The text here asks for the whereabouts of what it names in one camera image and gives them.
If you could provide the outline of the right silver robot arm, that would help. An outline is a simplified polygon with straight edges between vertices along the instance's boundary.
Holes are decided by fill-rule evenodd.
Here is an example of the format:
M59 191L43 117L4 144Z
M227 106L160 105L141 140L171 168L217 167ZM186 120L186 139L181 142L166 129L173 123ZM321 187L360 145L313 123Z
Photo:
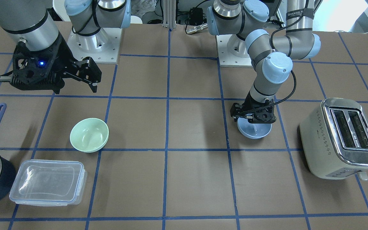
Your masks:
M111 45L105 28L128 28L130 0L66 0L64 7L83 51ZM0 75L19 90L52 90L59 94L64 79L88 84L93 93L102 72L90 56L77 60L47 8L39 0L0 0L0 26L16 42L13 69Z

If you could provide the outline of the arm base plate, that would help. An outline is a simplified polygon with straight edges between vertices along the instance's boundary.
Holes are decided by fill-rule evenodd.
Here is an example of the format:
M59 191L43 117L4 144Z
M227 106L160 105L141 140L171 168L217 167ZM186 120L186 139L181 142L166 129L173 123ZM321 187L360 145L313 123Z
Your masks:
M91 36L71 32L67 45L79 61L91 57L97 64L117 64L122 32L121 28L101 28Z
M216 35L216 42L220 67L253 67L245 41L237 35Z

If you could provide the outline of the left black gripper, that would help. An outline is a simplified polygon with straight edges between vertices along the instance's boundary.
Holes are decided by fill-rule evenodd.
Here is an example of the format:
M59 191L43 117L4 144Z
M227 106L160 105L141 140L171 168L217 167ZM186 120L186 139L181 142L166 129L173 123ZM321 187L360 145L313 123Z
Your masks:
M272 124L276 122L273 103L273 99L265 99L263 103L258 102L248 93L243 104L234 103L232 105L230 116L235 122L244 118L250 124Z

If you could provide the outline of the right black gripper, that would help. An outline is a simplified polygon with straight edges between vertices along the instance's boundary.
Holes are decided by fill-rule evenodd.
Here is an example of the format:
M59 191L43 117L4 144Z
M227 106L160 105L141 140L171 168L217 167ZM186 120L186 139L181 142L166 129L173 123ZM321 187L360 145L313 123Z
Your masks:
M72 78L88 84L97 92L102 72L91 57L76 60L62 35L48 48L30 51L25 39L20 38L13 54L10 84L19 90L52 90L59 94L64 79Z

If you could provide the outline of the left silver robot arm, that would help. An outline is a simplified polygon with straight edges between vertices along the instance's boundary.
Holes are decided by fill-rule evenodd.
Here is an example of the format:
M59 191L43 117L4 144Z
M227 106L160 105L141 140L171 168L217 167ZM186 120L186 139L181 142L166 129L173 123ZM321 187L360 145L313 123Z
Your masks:
M276 36L263 29L269 8L260 0L215 0L208 7L206 19L211 35L236 35L244 41L246 53L257 73L243 104L234 103L230 116L251 124L276 121L273 98L282 83L293 74L293 60L316 56L321 48L312 31L315 1L287 2L285 35Z

